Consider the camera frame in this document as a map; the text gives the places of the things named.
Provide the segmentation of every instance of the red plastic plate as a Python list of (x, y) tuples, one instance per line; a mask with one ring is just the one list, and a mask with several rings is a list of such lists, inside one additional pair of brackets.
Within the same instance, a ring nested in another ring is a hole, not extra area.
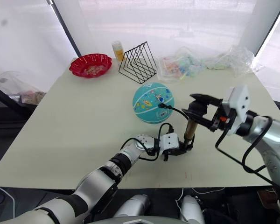
[(112, 65), (112, 59), (103, 54), (84, 55), (70, 64), (75, 76), (94, 78), (105, 74)]

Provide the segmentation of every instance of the wire rack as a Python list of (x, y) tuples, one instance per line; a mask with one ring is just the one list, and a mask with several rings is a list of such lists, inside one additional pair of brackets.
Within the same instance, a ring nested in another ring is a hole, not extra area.
[(125, 52), (119, 72), (139, 84), (157, 73), (157, 66), (147, 42)]

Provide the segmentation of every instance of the table surface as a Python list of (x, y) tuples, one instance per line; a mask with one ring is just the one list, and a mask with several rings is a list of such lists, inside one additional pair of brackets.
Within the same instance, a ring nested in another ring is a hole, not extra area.
[[(158, 82), (156, 76), (147, 82)], [(266, 89), (251, 73), (234, 77), (231, 70), (206, 70), (180, 83), (165, 84), (175, 106), (187, 108), (189, 94), (223, 98), (230, 86), (247, 84), (250, 109), (280, 120), (280, 111)], [(0, 162), (0, 186), (39, 189), (74, 189), (80, 179), (103, 165), (122, 143), (137, 134), (157, 137), (160, 127), (142, 122), (133, 112), (132, 99), (140, 84), (118, 73), (113, 63), (101, 77), (76, 77), (67, 69), (38, 105)], [(210, 107), (211, 119), (216, 108)], [(186, 120), (173, 114), (166, 120), (183, 137)], [(268, 185), (215, 149), (221, 131), (198, 126), (192, 151), (157, 161), (138, 161), (119, 188), (233, 187)], [(249, 144), (239, 136), (226, 137), (221, 148), (241, 159)], [(247, 160), (263, 164), (255, 149)]]

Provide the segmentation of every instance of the plastic bottle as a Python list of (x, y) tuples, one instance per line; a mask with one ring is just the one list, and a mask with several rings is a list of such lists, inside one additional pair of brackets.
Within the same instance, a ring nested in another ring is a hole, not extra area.
[(113, 51), (117, 60), (118, 65), (120, 66), (121, 62), (125, 60), (125, 52), (123, 51), (120, 41), (114, 41), (112, 43)]

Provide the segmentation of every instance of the basketball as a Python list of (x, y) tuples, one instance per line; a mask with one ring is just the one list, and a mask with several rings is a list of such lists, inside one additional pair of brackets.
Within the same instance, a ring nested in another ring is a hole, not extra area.
[(161, 83), (146, 83), (133, 97), (135, 114), (149, 124), (159, 124), (171, 115), (172, 110), (158, 107), (160, 103), (174, 107), (172, 92)]

